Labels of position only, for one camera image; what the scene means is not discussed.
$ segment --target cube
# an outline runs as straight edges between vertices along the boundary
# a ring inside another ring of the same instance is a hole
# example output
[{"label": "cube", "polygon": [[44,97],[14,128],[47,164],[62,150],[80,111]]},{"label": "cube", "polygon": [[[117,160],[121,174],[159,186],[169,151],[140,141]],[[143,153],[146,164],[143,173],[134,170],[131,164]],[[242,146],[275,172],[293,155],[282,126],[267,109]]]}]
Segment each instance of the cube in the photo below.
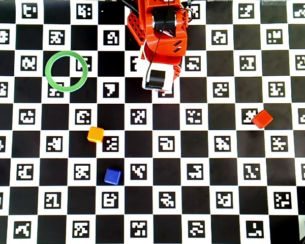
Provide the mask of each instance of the cube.
[{"label": "cube", "polygon": [[95,142],[95,143],[101,143],[103,141],[104,137],[104,130],[102,128],[97,127],[91,127],[87,139],[88,141]]},{"label": "cube", "polygon": [[106,170],[104,182],[112,185],[118,185],[118,182],[120,181],[120,177],[121,177],[121,171],[108,168]]}]

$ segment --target plastic ring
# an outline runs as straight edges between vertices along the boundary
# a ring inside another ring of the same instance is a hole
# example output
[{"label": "plastic ring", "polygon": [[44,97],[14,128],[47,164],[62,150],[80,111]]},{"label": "plastic ring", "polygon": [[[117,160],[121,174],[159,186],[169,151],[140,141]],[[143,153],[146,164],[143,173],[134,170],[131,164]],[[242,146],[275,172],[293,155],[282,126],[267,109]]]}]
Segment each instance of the plastic ring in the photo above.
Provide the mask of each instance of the plastic ring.
[{"label": "plastic ring", "polygon": [[[61,85],[55,83],[55,81],[52,78],[52,74],[51,74],[51,69],[52,69],[54,62],[57,61],[59,58],[65,57],[65,56],[71,56],[71,57],[76,58],[77,60],[80,61],[81,65],[82,65],[82,77],[80,78],[80,80],[76,84],[74,84],[72,86],[67,86],[67,87],[61,86]],[[81,55],[79,55],[78,53],[73,52],[73,51],[61,51],[61,52],[57,52],[56,54],[54,54],[46,63],[45,76],[46,76],[46,79],[49,82],[49,84],[54,89],[56,89],[60,92],[71,93],[71,92],[78,90],[85,84],[85,82],[87,80],[87,76],[88,76],[88,66],[87,66],[87,63],[84,60],[84,58]]]}]

